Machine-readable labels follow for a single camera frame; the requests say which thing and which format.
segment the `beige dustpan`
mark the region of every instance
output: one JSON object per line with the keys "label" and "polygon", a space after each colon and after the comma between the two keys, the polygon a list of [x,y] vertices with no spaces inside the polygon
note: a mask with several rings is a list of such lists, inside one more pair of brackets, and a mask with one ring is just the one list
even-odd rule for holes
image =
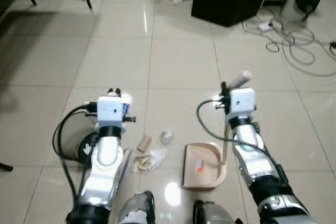
{"label": "beige dustpan", "polygon": [[185,146],[183,188],[212,189],[227,174],[227,142],[223,150],[215,143],[194,143]]}

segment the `tiled floor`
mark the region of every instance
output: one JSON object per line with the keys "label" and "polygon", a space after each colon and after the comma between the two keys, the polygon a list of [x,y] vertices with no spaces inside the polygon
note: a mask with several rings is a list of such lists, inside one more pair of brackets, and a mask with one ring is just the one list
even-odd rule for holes
{"label": "tiled floor", "polygon": [[[194,200],[213,200],[233,218],[258,223],[253,203],[229,150],[228,175],[210,192],[182,190],[181,205],[165,199],[165,189],[182,181],[186,143],[212,141],[195,117],[196,106],[243,69],[254,78],[256,119],[272,155],[318,223],[336,219],[336,77],[315,78],[290,66],[281,53],[265,49],[263,38],[239,25],[224,28],[190,16],[191,3],[168,0],[92,0],[93,12],[77,0],[17,0],[0,22],[0,223],[64,223],[70,190],[51,148],[53,130],[71,108],[95,101],[109,87],[133,96],[123,147],[135,148],[143,134],[151,148],[159,133],[173,129],[160,168],[129,174],[111,214],[134,192],[150,189],[157,223],[191,223]],[[316,36],[336,39],[336,0],[322,0],[308,20]],[[318,47],[316,64],[306,70],[335,71],[336,63]],[[224,116],[210,106],[206,123],[218,134]],[[78,165],[71,163],[75,180]]]}

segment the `black box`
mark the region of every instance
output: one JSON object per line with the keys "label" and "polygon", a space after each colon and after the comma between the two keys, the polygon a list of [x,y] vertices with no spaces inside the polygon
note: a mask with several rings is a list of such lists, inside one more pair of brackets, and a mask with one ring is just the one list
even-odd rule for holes
{"label": "black box", "polygon": [[231,26],[257,14],[263,0],[193,0],[191,15]]}

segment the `dustpan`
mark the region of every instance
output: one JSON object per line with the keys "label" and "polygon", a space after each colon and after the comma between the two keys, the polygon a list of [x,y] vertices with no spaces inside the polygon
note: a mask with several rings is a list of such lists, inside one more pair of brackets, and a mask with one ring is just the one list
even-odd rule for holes
{"label": "dustpan", "polygon": [[182,187],[213,189],[227,174],[227,142],[223,149],[215,143],[193,143],[185,146]]}

